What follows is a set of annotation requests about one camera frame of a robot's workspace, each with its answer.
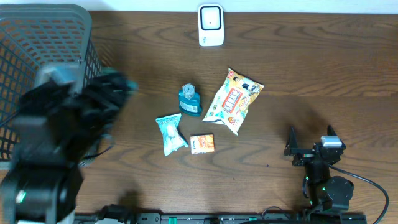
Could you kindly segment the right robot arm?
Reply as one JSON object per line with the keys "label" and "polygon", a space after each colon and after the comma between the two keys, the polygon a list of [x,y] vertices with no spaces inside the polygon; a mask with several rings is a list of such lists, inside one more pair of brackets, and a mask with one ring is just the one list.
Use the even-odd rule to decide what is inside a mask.
{"label": "right robot arm", "polygon": [[339,214],[349,210],[354,184],[344,177],[330,175],[330,167],[340,161],[345,149],[346,145],[330,125],[327,135],[311,149],[299,147],[294,129],[289,128],[284,155],[293,157],[293,166],[305,168],[307,198],[317,212]]}

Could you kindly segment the teal mouthwash bottle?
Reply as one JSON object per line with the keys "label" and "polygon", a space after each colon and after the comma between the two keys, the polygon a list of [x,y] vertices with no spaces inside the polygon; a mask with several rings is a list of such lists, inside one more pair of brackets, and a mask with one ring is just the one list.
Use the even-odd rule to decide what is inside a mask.
{"label": "teal mouthwash bottle", "polygon": [[202,107],[200,95],[191,83],[185,84],[178,93],[180,110],[190,116],[201,116]]}

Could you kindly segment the yellow snack bag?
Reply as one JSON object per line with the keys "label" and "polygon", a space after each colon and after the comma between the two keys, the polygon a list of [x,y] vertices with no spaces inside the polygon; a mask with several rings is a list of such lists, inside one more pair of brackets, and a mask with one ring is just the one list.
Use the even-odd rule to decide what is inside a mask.
{"label": "yellow snack bag", "polygon": [[229,68],[224,83],[216,92],[202,121],[225,125],[238,135],[249,105],[254,102],[263,88],[264,85]]}

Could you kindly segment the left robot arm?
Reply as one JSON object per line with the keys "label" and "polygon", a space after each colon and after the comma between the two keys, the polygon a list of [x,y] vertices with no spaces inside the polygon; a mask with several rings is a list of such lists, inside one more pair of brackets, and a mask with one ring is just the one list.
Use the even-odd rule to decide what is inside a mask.
{"label": "left robot arm", "polygon": [[83,183],[80,164],[99,156],[98,144],[137,89],[111,68],[87,85],[74,68],[41,68],[13,121],[20,141],[1,182],[4,218],[10,223],[72,222]]}

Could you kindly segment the small dark green box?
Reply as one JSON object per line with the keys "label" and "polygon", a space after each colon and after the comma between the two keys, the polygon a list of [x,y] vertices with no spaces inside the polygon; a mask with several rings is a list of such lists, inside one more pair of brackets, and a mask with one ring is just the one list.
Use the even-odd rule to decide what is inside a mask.
{"label": "small dark green box", "polygon": [[114,84],[128,91],[130,94],[133,94],[139,90],[139,85],[136,82],[129,80],[123,72],[111,67],[106,67],[103,69],[103,73],[105,75],[109,75]]}

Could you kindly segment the light teal candy packet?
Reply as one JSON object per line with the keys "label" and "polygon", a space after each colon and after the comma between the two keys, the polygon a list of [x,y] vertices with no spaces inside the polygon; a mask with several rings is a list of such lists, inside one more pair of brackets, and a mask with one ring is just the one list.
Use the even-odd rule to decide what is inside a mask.
{"label": "light teal candy packet", "polygon": [[178,126],[182,115],[180,113],[157,118],[155,122],[158,124],[162,133],[164,156],[170,155],[181,147],[188,147],[188,142],[180,134]]}

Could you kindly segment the small orange box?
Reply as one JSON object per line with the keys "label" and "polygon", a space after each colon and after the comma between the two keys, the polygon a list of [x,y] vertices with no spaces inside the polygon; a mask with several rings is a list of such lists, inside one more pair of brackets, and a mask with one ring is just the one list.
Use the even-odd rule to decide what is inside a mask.
{"label": "small orange box", "polygon": [[191,154],[206,154],[215,151],[214,135],[203,134],[190,137]]}

